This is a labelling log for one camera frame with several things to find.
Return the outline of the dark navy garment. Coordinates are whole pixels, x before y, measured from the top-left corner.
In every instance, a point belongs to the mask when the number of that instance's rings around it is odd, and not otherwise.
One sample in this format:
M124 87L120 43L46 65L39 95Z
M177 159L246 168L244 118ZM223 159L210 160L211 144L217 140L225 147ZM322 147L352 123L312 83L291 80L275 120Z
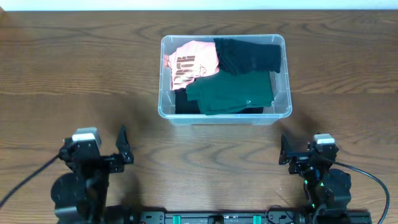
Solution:
M232 75L251 71L280 72L281 47L272 44L255 44L235 39L213 39L219 68Z

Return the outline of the pink printed t-shirt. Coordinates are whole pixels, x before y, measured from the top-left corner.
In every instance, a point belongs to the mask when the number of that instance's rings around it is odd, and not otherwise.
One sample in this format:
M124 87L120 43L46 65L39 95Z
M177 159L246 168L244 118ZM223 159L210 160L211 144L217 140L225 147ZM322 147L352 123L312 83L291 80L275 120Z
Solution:
M196 78L219 72L214 42L190 41L171 55L164 55L164 66L171 70L172 90L186 88Z

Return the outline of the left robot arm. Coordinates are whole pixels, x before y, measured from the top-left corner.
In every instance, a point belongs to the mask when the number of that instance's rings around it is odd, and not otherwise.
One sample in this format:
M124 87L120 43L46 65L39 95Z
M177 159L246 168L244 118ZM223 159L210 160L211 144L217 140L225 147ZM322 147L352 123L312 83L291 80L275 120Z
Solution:
M128 223L129 210L122 205L106 206L109 175L122 173L134 163L126 127L118 132L117 153L100 154L101 138L96 127L79 128L66 138L58 158L71 170L59 177L51 189L54 213L59 223Z

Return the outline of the black sweater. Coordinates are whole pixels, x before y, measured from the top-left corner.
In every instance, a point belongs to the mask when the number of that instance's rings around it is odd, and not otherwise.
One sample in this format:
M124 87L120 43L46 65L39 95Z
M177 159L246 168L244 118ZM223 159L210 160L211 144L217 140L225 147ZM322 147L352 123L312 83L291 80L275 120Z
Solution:
M186 89L180 88L174 90L175 93L175 114L202 114L196 100L188 101ZM258 108L245 108L240 111L232 112L224 111L221 114L262 114L263 107Z

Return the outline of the clear plastic storage bin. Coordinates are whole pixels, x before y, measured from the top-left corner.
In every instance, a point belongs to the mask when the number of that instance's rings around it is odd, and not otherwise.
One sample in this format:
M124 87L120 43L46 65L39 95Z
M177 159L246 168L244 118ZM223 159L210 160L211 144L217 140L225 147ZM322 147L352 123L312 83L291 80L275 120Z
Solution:
M281 47L280 73L270 72L274 101L265 107L262 114L175 114L175 94L172 91L172 76L165 67L164 57L192 40L211 42L214 38L235 39L256 44L273 44ZM271 125L282 118L287 118L293 111L289 83L288 60L285 39L279 34L252 35L166 35L161 40L159 70L158 113L175 126L192 124L252 124Z

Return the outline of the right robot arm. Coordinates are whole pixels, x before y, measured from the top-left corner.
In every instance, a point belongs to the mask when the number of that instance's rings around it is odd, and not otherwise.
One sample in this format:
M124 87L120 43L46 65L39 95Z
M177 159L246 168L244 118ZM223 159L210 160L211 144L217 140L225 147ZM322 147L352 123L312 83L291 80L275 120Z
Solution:
M340 215L351 201L351 176L333 169L339 151L330 134L316 134L306 150L296 150L287 136L281 137L279 164L289 165L289 173L303 178L308 211L319 215Z

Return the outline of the dark green garment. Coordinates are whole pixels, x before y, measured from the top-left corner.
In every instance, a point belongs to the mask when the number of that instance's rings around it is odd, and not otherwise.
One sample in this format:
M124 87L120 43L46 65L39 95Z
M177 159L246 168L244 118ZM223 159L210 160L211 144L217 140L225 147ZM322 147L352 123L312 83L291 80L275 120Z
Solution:
M186 87L187 100L196 101L207 116L237 113L246 108L270 107L274 101L268 71L232 75L219 71L197 78Z

